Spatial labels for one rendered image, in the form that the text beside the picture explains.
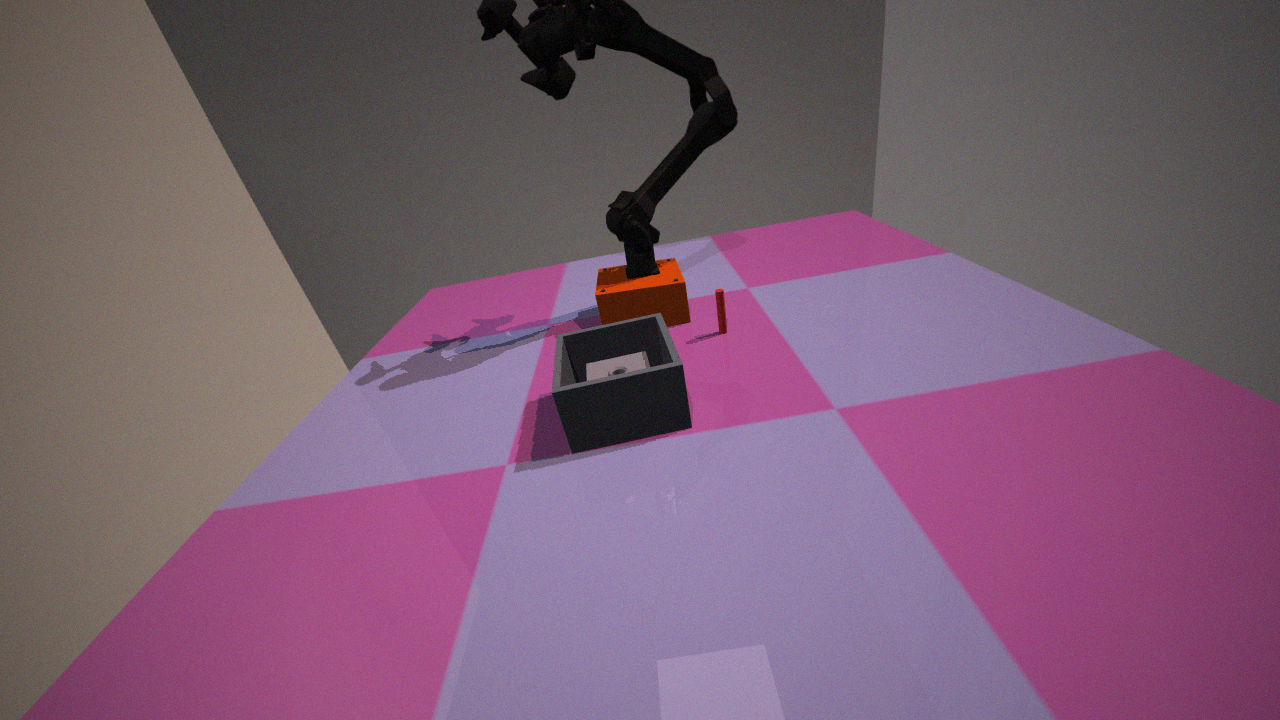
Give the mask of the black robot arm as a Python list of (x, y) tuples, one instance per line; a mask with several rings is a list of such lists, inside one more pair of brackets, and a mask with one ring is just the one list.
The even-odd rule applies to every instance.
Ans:
[[(577, 61), (593, 60), (595, 47), (635, 53), (689, 81), (694, 115), (682, 140), (634, 192), (621, 191), (608, 205), (605, 225), (625, 242), (627, 279), (660, 274), (653, 243), (660, 232), (650, 225), (657, 204), (692, 165), (700, 152), (724, 138), (739, 124), (730, 88), (716, 63), (660, 33), (623, 0), (532, 0), (538, 9), (527, 19), (544, 23), (547, 44), (559, 54), (575, 50)], [(593, 6), (590, 6), (593, 4)], [(564, 6), (562, 6), (564, 5)], [(708, 102), (707, 92), (714, 101)]]

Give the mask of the dark red peg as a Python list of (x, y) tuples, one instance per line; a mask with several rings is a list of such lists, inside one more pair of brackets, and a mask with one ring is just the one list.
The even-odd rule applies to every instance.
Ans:
[(726, 310), (724, 310), (724, 290), (716, 290), (716, 304), (718, 313), (719, 333), (727, 333)]

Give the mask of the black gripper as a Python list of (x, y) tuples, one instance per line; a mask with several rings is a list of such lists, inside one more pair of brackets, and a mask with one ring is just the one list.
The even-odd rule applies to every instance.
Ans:
[(544, 23), (547, 15), (553, 12), (548, 10), (539, 20), (529, 20), (529, 26), (522, 28), (512, 15), (516, 6), (515, 0), (483, 0), (477, 9), (477, 18), (485, 27), (481, 40), (494, 38), (506, 29), (518, 44), (517, 47), (538, 68), (521, 77), (524, 83), (540, 88), (556, 101), (564, 99), (570, 94), (575, 72), (570, 63), (561, 56), (564, 54), (556, 53), (547, 44)]

